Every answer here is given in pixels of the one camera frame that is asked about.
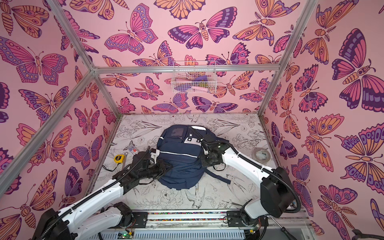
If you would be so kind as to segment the navy blue student backpack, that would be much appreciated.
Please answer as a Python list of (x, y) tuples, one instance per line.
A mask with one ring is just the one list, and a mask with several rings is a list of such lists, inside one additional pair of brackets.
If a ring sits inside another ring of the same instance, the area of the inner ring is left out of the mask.
[(205, 127), (173, 125), (163, 131), (157, 143), (158, 159), (172, 167), (160, 177), (162, 185), (178, 191), (187, 190), (194, 187), (204, 174), (226, 184), (231, 183), (207, 169), (205, 148), (201, 140), (208, 143), (228, 142)]

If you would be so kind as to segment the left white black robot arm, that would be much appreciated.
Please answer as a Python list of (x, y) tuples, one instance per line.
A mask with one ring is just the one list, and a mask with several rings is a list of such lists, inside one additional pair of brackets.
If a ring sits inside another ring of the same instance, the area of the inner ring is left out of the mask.
[(39, 220), (34, 240), (85, 240), (112, 227), (134, 224), (133, 211), (114, 201), (140, 184), (141, 180), (157, 180), (172, 165), (157, 160), (151, 149), (133, 157), (133, 162), (113, 175), (104, 186), (59, 211), (46, 211)]

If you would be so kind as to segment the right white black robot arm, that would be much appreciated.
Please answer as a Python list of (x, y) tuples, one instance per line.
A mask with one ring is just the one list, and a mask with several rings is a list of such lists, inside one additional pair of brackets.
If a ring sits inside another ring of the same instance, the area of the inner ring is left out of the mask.
[(233, 167), (259, 186), (260, 197), (246, 202), (241, 210), (245, 225), (252, 225), (262, 216), (279, 218), (282, 214), (295, 214), (302, 209), (286, 170), (262, 165), (238, 151), (227, 141), (208, 142), (200, 139), (204, 152), (200, 158), (207, 166), (225, 164)]

